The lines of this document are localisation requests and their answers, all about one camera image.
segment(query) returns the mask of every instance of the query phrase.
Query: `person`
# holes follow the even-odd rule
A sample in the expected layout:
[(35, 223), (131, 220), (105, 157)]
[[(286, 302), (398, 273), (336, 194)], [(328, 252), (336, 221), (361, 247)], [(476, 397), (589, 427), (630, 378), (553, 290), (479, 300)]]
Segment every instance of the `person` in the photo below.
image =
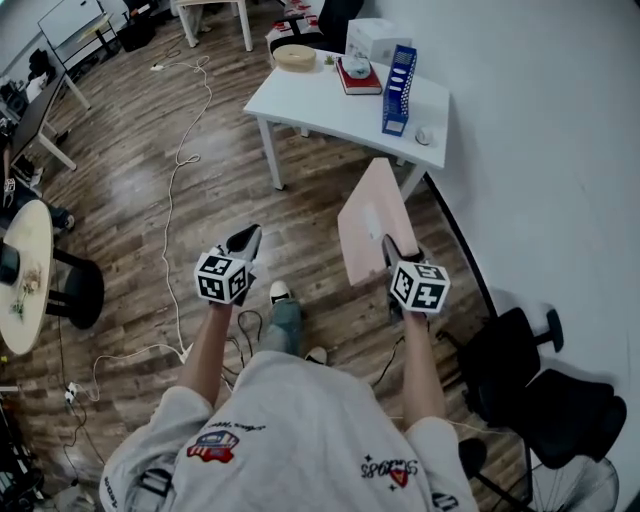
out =
[(175, 387), (113, 453), (107, 511), (476, 511), (458, 455), (426, 317), (404, 312), (402, 434), (373, 391), (300, 358), (300, 303), (271, 287), (272, 320), (214, 414), (230, 305), (211, 305)]
[[(5, 224), (4, 227), (7, 227), (8, 224), (16, 216), (20, 208), (22, 208), (29, 201), (40, 198), (33, 190), (24, 185), (20, 179), (16, 179), (17, 176), (12, 172), (11, 169), (11, 141), (9, 137), (7, 137), (2, 132), (0, 132), (0, 152), (2, 153), (2, 165), (4, 169), (4, 194), (2, 197), (2, 204), (0, 205), (0, 217)], [(29, 166), (33, 167), (33, 164), (28, 162), (26, 159), (23, 159), (23, 161), (26, 161)], [(23, 175), (26, 175), (27, 178), (32, 178), (33, 180), (40, 180), (40, 176), (42, 174), (41, 169), (33, 172), (33, 169), (25, 169), (24, 167), (25, 166), (23, 165)], [(7, 192), (7, 182), (10, 179), (13, 179), (15, 184), (15, 190), (13, 194)], [(68, 210), (52, 206), (46, 201), (43, 202), (49, 208), (49, 213), (51, 214), (51, 222), (57, 232), (70, 232), (73, 230), (73, 228), (75, 227), (75, 218)]]

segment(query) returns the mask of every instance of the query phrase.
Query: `leg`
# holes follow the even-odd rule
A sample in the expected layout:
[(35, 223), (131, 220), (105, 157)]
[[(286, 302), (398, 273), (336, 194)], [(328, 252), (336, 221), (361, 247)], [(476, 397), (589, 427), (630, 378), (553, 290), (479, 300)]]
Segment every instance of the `leg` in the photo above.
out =
[(67, 86), (69, 87), (69, 89), (71, 89), (71, 92), (75, 95), (75, 97), (78, 98), (78, 101), (82, 103), (84, 108), (89, 110), (91, 108), (91, 105), (89, 104), (87, 99), (82, 95), (82, 93), (80, 92), (80, 89), (76, 87), (76, 84), (73, 83), (73, 80), (71, 80), (69, 75), (67, 75), (66, 73), (64, 74), (64, 81), (67, 83)]
[[(16, 182), (16, 191), (14, 192), (13, 205), (11, 206), (11, 210), (15, 208), (15, 212), (13, 216), (29, 201), (33, 201), (34, 199), (40, 199), (39, 196), (30, 188), (25, 187), (22, 183)], [(69, 213), (68, 210), (64, 208), (56, 208), (55, 206), (51, 206), (46, 201), (42, 201), (47, 208), (49, 209), (49, 213), (51, 214), (51, 223), (54, 228), (57, 229), (67, 229), (68, 223), (73, 216)]]
[(53, 154), (53, 156), (55, 156), (58, 160), (65, 164), (69, 169), (75, 171), (78, 168), (78, 166), (73, 163), (73, 160), (71, 160), (67, 155), (60, 151), (60, 149), (58, 149), (58, 146), (47, 139), (42, 132), (38, 133), (38, 140), (40, 141), (40, 144), (47, 148)]
[(249, 28), (249, 17), (247, 16), (247, 4), (244, 0), (239, 0), (238, 10), (240, 11), (240, 23), (242, 24), (242, 36), (244, 37), (244, 46), (248, 52), (253, 50), (253, 42), (251, 41), (251, 29)]
[(273, 304), (271, 323), (256, 351), (273, 350), (299, 356), (302, 334), (300, 303), (291, 297), (289, 288), (282, 281), (271, 285), (269, 295)]
[(278, 190), (283, 190), (284, 185), (280, 178), (280, 164), (278, 162), (276, 149), (273, 145), (273, 125), (270, 121), (259, 117), (258, 126), (260, 127), (260, 135), (262, 135), (262, 143), (264, 144), (264, 152), (267, 155), (267, 162), (269, 163), (273, 186)]
[(47, 121), (44, 122), (44, 126), (46, 126), (47, 130), (53, 133), (54, 136), (58, 135), (57, 130), (53, 126), (51, 126)]
[(191, 48), (195, 48), (198, 44), (198, 40), (193, 35), (191, 31), (191, 26), (189, 25), (189, 15), (187, 13), (186, 7), (178, 7), (178, 14), (180, 15), (180, 21), (182, 22), (182, 28), (184, 29), (184, 33), (187, 36), (187, 41), (189, 41), (189, 46)]
[(409, 199), (409, 196), (413, 193), (418, 183), (424, 176), (424, 173), (427, 172), (427, 168), (424, 165), (414, 165), (411, 173), (402, 183), (400, 187), (400, 193), (402, 194), (402, 199), (406, 201)]

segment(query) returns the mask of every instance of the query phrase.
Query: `black cable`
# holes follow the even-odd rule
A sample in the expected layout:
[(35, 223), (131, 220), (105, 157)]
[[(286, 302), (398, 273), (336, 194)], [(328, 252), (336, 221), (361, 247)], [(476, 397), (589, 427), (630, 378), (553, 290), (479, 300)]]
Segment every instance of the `black cable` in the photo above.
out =
[[(84, 412), (84, 417), (85, 417), (85, 423), (86, 423), (86, 417), (87, 417), (87, 411), (84, 408), (84, 405), (82, 405), (82, 402), (78, 399), (78, 405), (80, 406), (80, 408), (83, 410)], [(77, 418), (78, 415), (76, 414), (75, 409), (72, 407), (71, 410), (73, 411), (73, 414), (75, 415), (75, 417)], [(85, 427), (84, 425), (82, 426), (82, 430), (84, 430), (84, 434), (87, 436), (87, 440), (89, 441), (89, 444), (91, 445), (91, 448), (93, 448), (93, 451), (96, 452), (96, 455), (98, 456), (98, 458), (100, 459), (100, 462), (102, 462), (103, 466), (106, 466), (107, 464), (105, 463), (104, 459), (102, 458), (102, 455), (100, 455), (100, 452), (98, 451), (98, 449), (96, 448), (96, 445), (93, 444), (93, 440), (91, 439), (91, 436), (89, 435), (89, 432), (87, 431), (87, 427)]]
[[(74, 415), (79, 422), (80, 418), (78, 418), (78, 415), (75, 414), (75, 411), (74, 411)], [(73, 443), (71, 444), (65, 443), (62, 445), (62, 451), (64, 452), (64, 456), (67, 458), (67, 461), (69, 461), (69, 464), (73, 468), (73, 472), (76, 474), (76, 479), (75, 479), (76, 482), (80, 481), (80, 475), (78, 475), (78, 470), (76, 469), (76, 467), (73, 465), (73, 462), (71, 462), (71, 459), (69, 458), (69, 454), (67, 453), (67, 448), (73, 448), (76, 445), (76, 441), (78, 440), (78, 430), (80, 430), (80, 427), (82, 427), (83, 425), (84, 425), (83, 423), (79, 423), (76, 429), (73, 431)]]
[(245, 315), (247, 315), (249, 313), (253, 313), (254, 315), (256, 315), (258, 317), (258, 321), (259, 321), (259, 323), (258, 323), (258, 334), (256, 336), (256, 345), (258, 343), (260, 343), (260, 334), (262, 333), (262, 315), (260, 313), (258, 313), (257, 311), (254, 311), (253, 309), (247, 309), (246, 311), (242, 311), (238, 315), (238, 327), (240, 328), (240, 331), (242, 332), (242, 334), (244, 334), (244, 337), (247, 340), (247, 344), (249, 345), (249, 354), (251, 355), (251, 357), (253, 357), (253, 347), (251, 346), (251, 338), (249, 338), (249, 334), (247, 333), (247, 331), (242, 326), (242, 319), (245, 317)]
[[(247, 315), (247, 314), (254, 314), (258, 317), (258, 333), (256, 336), (256, 345), (258, 343), (260, 343), (260, 335), (262, 333), (262, 315), (260, 313), (258, 313), (257, 311), (253, 310), (253, 309), (247, 309), (245, 311), (241, 311), (240, 314), (238, 315), (238, 328), (240, 329), (240, 331), (242, 332), (242, 334), (244, 335), (245, 339), (247, 340), (247, 345), (249, 346), (249, 354), (251, 357), (253, 357), (253, 345), (251, 344), (251, 337), (249, 336), (249, 333), (247, 332), (247, 330), (245, 329), (245, 327), (242, 325), (242, 319)], [(227, 341), (230, 341), (231, 343), (233, 343), (233, 345), (236, 347), (236, 349), (238, 350), (238, 353), (240, 354), (240, 363), (242, 364), (242, 368), (244, 368), (246, 366), (245, 361), (244, 361), (244, 353), (242, 352), (242, 348), (240, 347), (240, 343), (238, 343), (238, 340), (235, 336), (228, 336), (227, 337)], [(231, 370), (228, 366), (225, 366), (224, 364), (222, 365), (222, 369), (228, 373), (230, 373), (231, 375), (237, 377), (239, 375), (239, 373), (234, 372), (233, 370)], [(225, 381), (225, 383), (227, 384), (227, 386), (229, 387), (230, 390), (233, 391), (233, 384), (231, 382), (229, 382), (229, 379), (227, 379), (227, 377), (223, 374), (222, 375), (222, 379)]]
[[(56, 290), (60, 293), (60, 277), (58, 275), (58, 262), (53, 260), (53, 269), (56, 274)], [(58, 342), (60, 344), (60, 373), (62, 374), (62, 387), (67, 391), (67, 377), (64, 372), (64, 354), (62, 353), (62, 327), (60, 325), (60, 316), (58, 316)]]
[(387, 370), (389, 369), (389, 366), (391, 366), (391, 363), (393, 363), (394, 358), (396, 357), (396, 350), (398, 349), (398, 345), (400, 345), (400, 342), (404, 341), (404, 336), (402, 336), (401, 338), (398, 339), (398, 341), (396, 341), (393, 345), (393, 352), (391, 352), (391, 358), (389, 359), (389, 362), (387, 362), (386, 366), (384, 367), (384, 369), (382, 370), (382, 373), (380, 374), (380, 377), (378, 377), (378, 380), (375, 381), (371, 387), (374, 388), (376, 387), (378, 384), (380, 384), (380, 381), (382, 380), (382, 378), (384, 377), (384, 374), (387, 373)]

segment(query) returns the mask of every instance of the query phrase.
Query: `chair backrest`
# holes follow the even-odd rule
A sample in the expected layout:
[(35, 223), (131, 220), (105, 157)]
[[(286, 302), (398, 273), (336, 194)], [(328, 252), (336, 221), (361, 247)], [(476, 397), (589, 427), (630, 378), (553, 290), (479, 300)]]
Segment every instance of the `chair backrest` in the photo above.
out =
[(540, 370), (533, 332), (520, 308), (494, 318), (458, 352), (468, 405), (494, 426)]
[(325, 0), (318, 27), (335, 51), (344, 53), (349, 20), (356, 18), (364, 0)]

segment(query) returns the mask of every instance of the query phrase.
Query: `table leg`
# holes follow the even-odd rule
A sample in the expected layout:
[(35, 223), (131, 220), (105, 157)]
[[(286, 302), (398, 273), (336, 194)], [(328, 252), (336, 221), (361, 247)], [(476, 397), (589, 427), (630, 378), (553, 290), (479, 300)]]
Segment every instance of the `table leg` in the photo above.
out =
[(109, 44), (104, 39), (102, 32), (100, 32), (99, 30), (96, 30), (96, 36), (98, 36), (98, 39), (100, 40), (100, 44), (102, 44), (104, 51), (107, 52), (107, 55), (105, 55), (105, 57), (102, 59), (102, 62), (105, 62), (111, 59), (112, 57), (115, 57), (116, 56), (115, 52), (109, 47)]
[(245, 0), (239, 0), (238, 10), (240, 11), (240, 23), (242, 24), (242, 36), (244, 37), (244, 46), (248, 52), (253, 50), (253, 41), (251, 40), (251, 28), (249, 27), (249, 17), (247, 16), (247, 4)]
[(284, 190), (284, 185), (280, 178), (278, 155), (276, 153), (276, 148), (273, 145), (273, 123), (262, 117), (258, 117), (258, 126), (260, 127), (260, 135), (262, 135), (262, 143), (264, 144), (264, 152), (267, 155), (267, 162), (269, 163), (273, 186), (278, 190)]
[(187, 36), (187, 41), (189, 41), (189, 46), (191, 48), (195, 48), (198, 44), (198, 40), (193, 35), (191, 30), (191, 26), (189, 25), (189, 16), (187, 14), (186, 7), (178, 7), (178, 14), (180, 15), (180, 21), (182, 22), (182, 28), (184, 29), (184, 33)]
[(59, 304), (47, 304), (45, 311), (47, 315), (61, 316), (62, 318), (69, 318), (73, 314), (71, 306), (61, 306)]
[(71, 92), (74, 94), (74, 96), (78, 98), (78, 101), (82, 103), (82, 106), (87, 110), (89, 110), (91, 108), (91, 105), (89, 104), (87, 99), (82, 95), (82, 93), (80, 92), (80, 89), (78, 89), (76, 84), (73, 83), (73, 80), (71, 80), (71, 77), (66, 73), (64, 74), (64, 81), (66, 82), (69, 89), (71, 89)]
[(425, 165), (416, 164), (413, 166), (413, 169), (409, 173), (409, 176), (407, 176), (407, 178), (402, 183), (402, 186), (400, 187), (400, 194), (402, 195), (403, 201), (409, 199), (409, 196), (418, 186), (418, 183), (420, 183), (420, 180), (424, 176), (425, 172), (427, 172), (427, 167)]
[(82, 258), (74, 256), (73, 254), (61, 251), (57, 247), (53, 248), (53, 259), (80, 269), (86, 267), (87, 263), (90, 263), (88, 260), (83, 260)]
[(60, 160), (64, 165), (66, 165), (72, 171), (75, 171), (78, 166), (71, 160), (67, 155), (65, 155), (58, 146), (56, 146), (53, 142), (47, 139), (42, 131), (38, 132), (38, 140), (40, 144), (42, 144), (45, 148), (47, 148), (53, 156), (55, 156), (58, 160)]
[(51, 126), (51, 124), (49, 124), (47, 121), (44, 121), (44, 126), (46, 126), (47, 130), (53, 133), (54, 136), (58, 135), (58, 131), (53, 126)]

